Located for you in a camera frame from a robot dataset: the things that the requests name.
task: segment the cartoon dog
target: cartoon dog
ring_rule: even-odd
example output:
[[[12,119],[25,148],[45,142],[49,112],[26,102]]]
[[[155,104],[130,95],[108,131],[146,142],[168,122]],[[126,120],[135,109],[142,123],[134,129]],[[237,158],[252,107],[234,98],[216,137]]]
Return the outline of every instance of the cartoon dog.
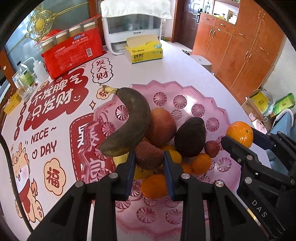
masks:
[[[36,200],[37,184],[33,179],[33,182],[30,183],[29,174],[30,174],[30,165],[28,155],[26,154],[26,148],[22,149],[22,143],[19,144],[19,150],[12,154],[12,165],[13,173],[15,175],[15,182],[17,184],[17,191],[22,202],[22,206],[26,213],[27,219],[31,222],[36,222],[36,219],[41,221],[44,217],[43,209],[38,200]],[[15,208],[17,214],[22,218],[17,201],[15,200]]]

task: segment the pink fruit bowl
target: pink fruit bowl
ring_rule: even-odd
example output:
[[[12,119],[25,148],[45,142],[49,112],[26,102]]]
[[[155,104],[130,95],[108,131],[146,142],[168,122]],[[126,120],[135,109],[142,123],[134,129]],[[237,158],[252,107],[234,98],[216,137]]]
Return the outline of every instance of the pink fruit bowl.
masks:
[[[208,183],[220,180],[230,190],[236,191],[240,166],[221,146],[221,138],[230,125],[226,110],[218,108],[213,98],[204,97],[192,86],[182,87],[175,81],[161,84],[153,80],[147,85],[133,84],[130,87],[146,98],[151,110],[162,107],[169,111],[177,128],[189,117],[201,117],[206,126],[206,141],[216,140],[220,144],[220,152],[212,159],[209,170],[196,178]],[[79,151],[82,175],[76,177],[78,180],[91,183],[115,171],[113,159],[105,157],[97,147],[127,119],[128,111],[116,95],[94,110],[94,120],[84,128],[84,145]],[[115,203],[119,228],[127,234],[141,232],[152,240],[180,235],[183,203],[173,202],[169,196],[160,199],[146,198],[141,192],[140,184],[141,180],[135,180],[129,199]],[[205,219],[208,219],[206,205]]]

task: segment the table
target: table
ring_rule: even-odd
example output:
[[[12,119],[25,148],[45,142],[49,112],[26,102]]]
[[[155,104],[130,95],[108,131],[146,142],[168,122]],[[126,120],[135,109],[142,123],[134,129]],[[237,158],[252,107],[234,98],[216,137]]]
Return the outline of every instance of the table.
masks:
[[[111,99],[111,96],[100,94],[97,78],[116,88],[133,83],[147,84],[151,80],[192,85],[204,96],[214,97],[218,107],[226,109],[231,123],[244,121],[251,125],[238,102],[211,73],[180,50],[163,41],[162,45],[161,60],[132,65],[124,55],[107,53],[54,82],[49,78],[27,103],[20,103],[7,116],[2,135],[11,150],[16,178],[25,180],[19,181],[18,186],[22,198],[26,199],[21,190],[29,188],[29,193],[32,192],[33,208],[25,208],[33,228],[43,218],[40,216],[46,215],[76,181],[71,161],[73,142],[70,139],[74,135],[71,127],[76,127],[75,143],[79,147],[83,144],[83,127],[92,120],[94,109]],[[263,165],[270,167],[264,150],[254,144],[251,150]],[[16,211],[2,148],[0,156],[3,160],[0,163],[0,200],[6,222],[19,240],[26,240],[29,231]]]

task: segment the banana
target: banana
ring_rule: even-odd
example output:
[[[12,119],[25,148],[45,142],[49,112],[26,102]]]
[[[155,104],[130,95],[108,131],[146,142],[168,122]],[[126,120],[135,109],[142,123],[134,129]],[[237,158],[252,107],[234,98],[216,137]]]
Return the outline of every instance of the banana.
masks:
[[[142,94],[131,88],[115,89],[102,85],[104,91],[113,93],[124,103],[129,118],[117,131],[108,136],[99,149],[105,156],[121,156],[142,141],[151,120],[150,107]]]

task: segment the gold decoration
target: gold decoration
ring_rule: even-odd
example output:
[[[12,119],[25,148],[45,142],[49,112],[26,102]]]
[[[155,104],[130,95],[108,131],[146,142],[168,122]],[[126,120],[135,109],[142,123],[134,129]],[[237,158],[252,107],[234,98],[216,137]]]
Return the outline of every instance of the gold decoration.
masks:
[[[85,4],[88,4],[88,2],[75,5],[59,13],[54,14],[52,14],[51,11],[44,9],[44,7],[42,7],[41,5],[38,5],[30,18],[30,22],[27,27],[28,32],[25,33],[23,38],[15,46],[13,46],[13,48],[10,51],[12,51],[21,41],[23,41],[27,37],[39,42],[44,36],[46,36],[50,32],[53,25],[53,21],[58,16]]]

